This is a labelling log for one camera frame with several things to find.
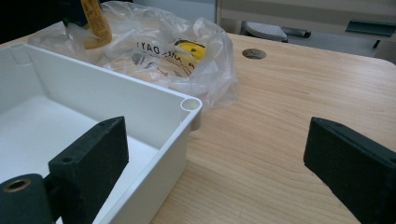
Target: wood grain surface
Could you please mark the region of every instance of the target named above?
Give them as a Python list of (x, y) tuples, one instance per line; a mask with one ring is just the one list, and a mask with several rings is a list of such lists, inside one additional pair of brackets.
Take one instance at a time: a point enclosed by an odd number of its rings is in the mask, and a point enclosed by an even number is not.
[[(396, 149), (396, 66), (230, 35), (238, 102), (204, 114), (152, 223), (359, 223), (303, 162), (311, 117)], [(261, 49), (262, 60), (242, 55)]]

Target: white plastic box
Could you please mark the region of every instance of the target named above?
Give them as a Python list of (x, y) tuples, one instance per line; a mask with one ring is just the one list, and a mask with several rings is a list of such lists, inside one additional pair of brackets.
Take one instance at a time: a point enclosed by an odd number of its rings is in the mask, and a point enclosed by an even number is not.
[(202, 102), (43, 49), (0, 49), (0, 183), (49, 174), (93, 125), (124, 116), (130, 161), (94, 223), (149, 223), (186, 165)]

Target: clear plastic bag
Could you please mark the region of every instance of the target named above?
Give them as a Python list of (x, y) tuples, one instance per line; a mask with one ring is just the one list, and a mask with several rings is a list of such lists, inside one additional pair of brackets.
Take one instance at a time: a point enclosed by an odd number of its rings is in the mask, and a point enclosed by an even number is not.
[(216, 24), (127, 2), (106, 2), (102, 10), (113, 39), (99, 49), (84, 49), (92, 34), (61, 22), (29, 44), (198, 97), (206, 110), (236, 102), (233, 43)]

